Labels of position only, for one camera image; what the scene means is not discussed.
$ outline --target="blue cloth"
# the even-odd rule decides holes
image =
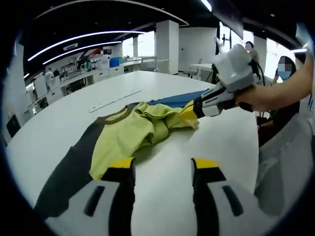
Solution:
[[[166,106],[169,106],[171,108],[175,107],[185,107],[187,103],[190,101],[194,100],[195,98],[199,97],[201,94],[203,94],[206,90],[203,91],[197,91],[197,92],[190,92],[190,93],[185,93],[181,95],[176,95],[172,97],[166,97],[158,100],[151,100],[148,102],[149,105],[155,105],[155,104],[164,104]],[[135,102],[132,105],[135,107],[138,105],[140,102]]]

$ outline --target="white pillar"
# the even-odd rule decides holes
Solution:
[[[154,56],[157,56],[157,32],[154,32]]]
[[[27,110],[26,87],[23,72],[23,52],[24,47],[16,43],[14,57],[8,69],[8,74],[4,81],[4,91],[2,100],[2,133],[7,143],[11,140],[6,129],[9,119],[16,115],[19,125],[22,127],[26,122],[24,112]]]
[[[138,37],[133,38],[133,57],[138,57]]]
[[[265,72],[266,67],[266,57],[267,57],[267,40],[254,35],[254,47],[259,55],[259,64],[263,72]]]
[[[157,59],[170,60],[170,73],[178,73],[178,23],[163,21],[157,23]]]

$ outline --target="ceiling light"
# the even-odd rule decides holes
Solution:
[[[53,47],[56,47],[60,44],[63,44],[63,43],[66,43],[66,42],[69,42],[71,40],[75,40],[75,39],[78,39],[78,38],[83,38],[83,37],[88,37],[88,36],[93,36],[93,35],[98,35],[98,34],[106,34],[106,33],[145,33],[145,32],[142,32],[142,31],[130,31],[130,30],[117,30],[117,31],[104,31],[104,32],[96,32],[96,33],[88,33],[88,34],[84,34],[84,35],[80,35],[80,36],[76,36],[76,37],[73,37],[73,38],[69,38],[69,39],[66,39],[66,40],[63,40],[63,41],[60,41],[59,43],[55,43],[43,50],[41,50],[40,52],[36,53],[35,55],[31,56],[28,61],[34,59],[35,57],[37,57],[38,55],[42,54],[43,52],[46,52],[47,50],[53,48]]]
[[[107,42],[107,43],[98,43],[98,44],[93,44],[93,45],[86,46],[86,47],[82,47],[82,48],[77,48],[77,49],[74,49],[74,50],[72,50],[72,51],[69,51],[69,52],[66,52],[66,53],[62,53],[62,54],[60,54],[59,56],[56,56],[56,57],[54,57],[54,58],[51,58],[51,59],[45,61],[45,62],[43,63],[43,65],[45,65],[45,64],[47,64],[47,63],[49,63],[49,62],[51,62],[51,61],[54,60],[54,59],[57,59],[57,58],[62,57],[62,56],[64,56],[64,55],[67,55],[67,54],[69,54],[69,53],[73,53],[73,52],[76,52],[76,51],[79,51],[79,50],[82,50],[82,49],[85,49],[85,48],[91,48],[91,47],[96,47],[96,46],[99,46],[99,45],[113,44],[113,43],[121,43],[121,41]]]
[[[201,1],[206,6],[206,8],[208,8],[209,11],[212,11],[212,7],[207,0],[201,0]]]
[[[293,52],[293,53],[304,53],[304,52],[306,52],[306,51],[307,51],[306,48],[291,50],[291,52]]]

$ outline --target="folded clothing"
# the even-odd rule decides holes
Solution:
[[[131,112],[126,107],[110,117],[98,118],[97,122],[107,125],[94,147],[89,171],[92,178],[100,180],[113,161],[128,158],[137,149],[162,141],[173,128],[196,129],[198,121],[180,119],[178,114],[182,109],[141,102]]]

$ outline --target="white wall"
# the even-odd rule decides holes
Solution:
[[[211,63],[216,54],[214,38],[216,28],[179,28],[179,70],[189,71],[191,64],[202,58],[202,63]]]
[[[4,81],[2,133],[7,143],[11,140],[6,129],[6,124],[9,121],[9,118],[15,114],[21,127],[27,122],[24,114],[27,110],[27,104],[25,100],[26,87],[23,78],[23,51],[24,47],[17,43],[14,53],[15,56],[12,59],[7,77]]]
[[[157,59],[169,59],[169,24],[168,21],[157,23],[156,32]]]
[[[112,58],[123,57],[123,44],[119,43],[112,47]]]
[[[267,40],[254,35],[254,48],[259,55],[259,64],[263,71],[266,67]]]
[[[157,55],[157,33],[154,32],[154,55]]]
[[[133,38],[133,57],[138,57],[138,37]]]

